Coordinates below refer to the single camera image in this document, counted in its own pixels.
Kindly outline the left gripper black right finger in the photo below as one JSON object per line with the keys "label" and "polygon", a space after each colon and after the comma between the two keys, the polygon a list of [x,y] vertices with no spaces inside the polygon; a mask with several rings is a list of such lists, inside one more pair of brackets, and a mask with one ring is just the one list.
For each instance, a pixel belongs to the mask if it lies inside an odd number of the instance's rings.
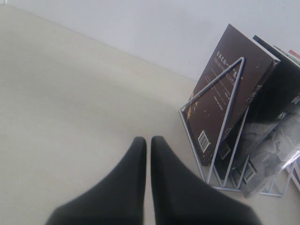
{"label": "left gripper black right finger", "polygon": [[151,140],[151,187],[157,225],[260,225],[254,210],[209,186],[162,136]]}

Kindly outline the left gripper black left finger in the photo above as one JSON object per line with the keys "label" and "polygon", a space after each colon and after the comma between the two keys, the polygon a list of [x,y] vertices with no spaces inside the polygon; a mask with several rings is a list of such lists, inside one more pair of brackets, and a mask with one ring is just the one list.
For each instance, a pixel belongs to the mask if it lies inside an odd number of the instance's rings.
{"label": "left gripper black left finger", "polygon": [[97,185],[56,208],[48,225],[142,225],[147,144],[135,137],[114,169]]}

